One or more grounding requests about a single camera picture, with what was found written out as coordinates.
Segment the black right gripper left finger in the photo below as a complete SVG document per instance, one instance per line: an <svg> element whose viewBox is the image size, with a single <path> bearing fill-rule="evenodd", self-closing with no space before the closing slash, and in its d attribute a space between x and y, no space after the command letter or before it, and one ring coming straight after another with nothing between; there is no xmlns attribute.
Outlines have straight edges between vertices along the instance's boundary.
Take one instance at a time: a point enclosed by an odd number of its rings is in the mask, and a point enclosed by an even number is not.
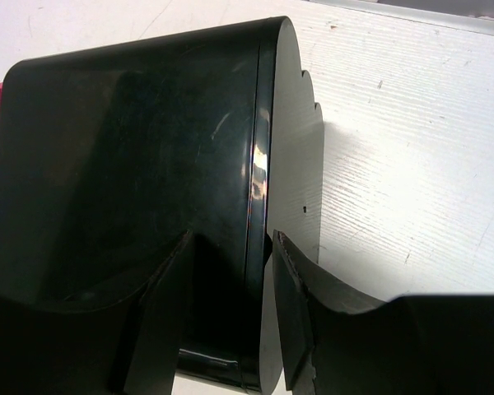
<svg viewBox="0 0 494 395"><path fill-rule="evenodd" d="M193 233L63 300L0 297L0 394L168 394L193 279Z"/></svg>

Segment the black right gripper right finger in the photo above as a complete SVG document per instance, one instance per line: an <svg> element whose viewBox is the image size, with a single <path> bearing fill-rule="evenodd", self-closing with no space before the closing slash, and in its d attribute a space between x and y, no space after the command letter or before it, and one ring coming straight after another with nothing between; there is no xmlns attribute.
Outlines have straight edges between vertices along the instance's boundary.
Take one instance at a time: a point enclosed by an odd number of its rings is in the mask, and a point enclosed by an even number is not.
<svg viewBox="0 0 494 395"><path fill-rule="evenodd" d="M494 394L494 295L380 301L273 234L287 390L294 394Z"/></svg>

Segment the black drawer organizer cabinet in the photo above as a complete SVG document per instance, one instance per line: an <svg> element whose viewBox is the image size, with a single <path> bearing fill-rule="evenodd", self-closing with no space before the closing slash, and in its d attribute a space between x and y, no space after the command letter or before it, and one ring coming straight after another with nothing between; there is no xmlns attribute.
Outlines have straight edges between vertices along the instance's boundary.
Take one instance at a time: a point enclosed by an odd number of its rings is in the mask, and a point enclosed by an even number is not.
<svg viewBox="0 0 494 395"><path fill-rule="evenodd" d="M0 297L66 299L190 231L175 374L269 394L273 234L318 259L323 153L286 16L20 62L0 107Z"/></svg>

